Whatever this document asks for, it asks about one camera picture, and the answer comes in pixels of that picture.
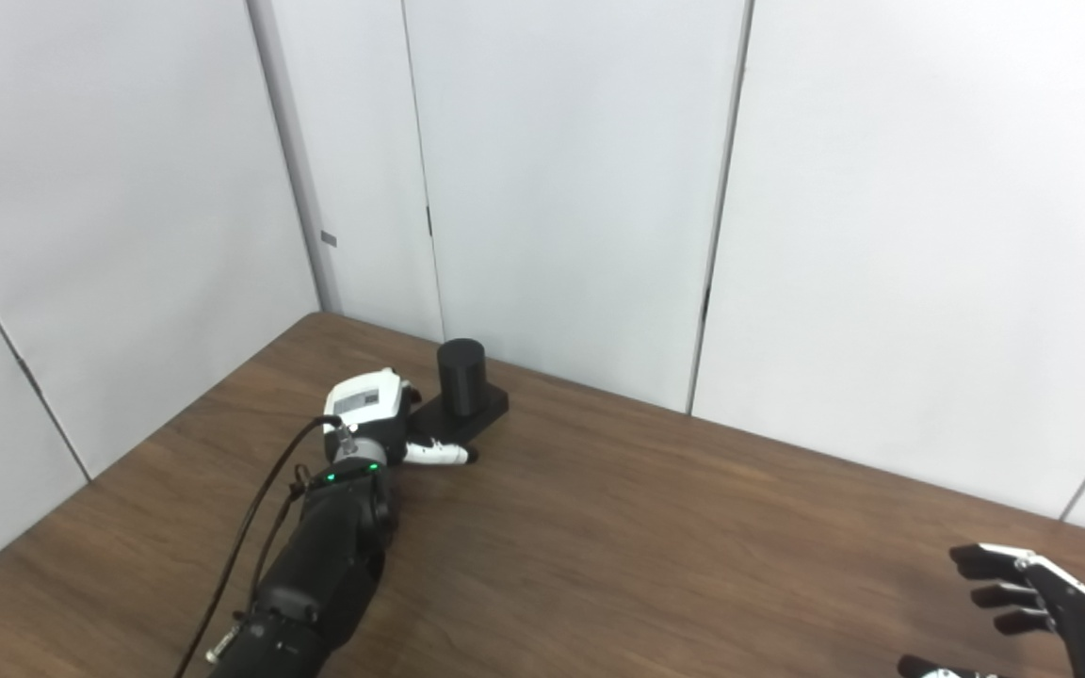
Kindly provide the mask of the white and black right hand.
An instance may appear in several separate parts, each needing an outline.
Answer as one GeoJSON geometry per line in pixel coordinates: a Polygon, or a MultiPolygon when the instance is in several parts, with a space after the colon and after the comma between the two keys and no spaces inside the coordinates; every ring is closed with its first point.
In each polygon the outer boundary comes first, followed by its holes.
{"type": "Polygon", "coordinates": [[[994,610],[1006,637],[1051,634],[1061,640],[1074,677],[1085,677],[1085,584],[1049,557],[1000,543],[963,543],[948,550],[957,573],[979,583],[976,607],[994,610]]]}

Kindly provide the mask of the white and black left hand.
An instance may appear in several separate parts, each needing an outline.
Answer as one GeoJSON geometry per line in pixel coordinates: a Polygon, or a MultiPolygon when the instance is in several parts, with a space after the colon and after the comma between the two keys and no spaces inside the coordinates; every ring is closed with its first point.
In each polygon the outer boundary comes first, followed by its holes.
{"type": "Polygon", "coordinates": [[[336,383],[327,395],[324,413],[339,417],[341,424],[323,426],[327,463],[350,458],[382,466],[477,463],[477,451],[411,428],[411,413],[421,402],[421,392],[391,366],[336,383]]]}

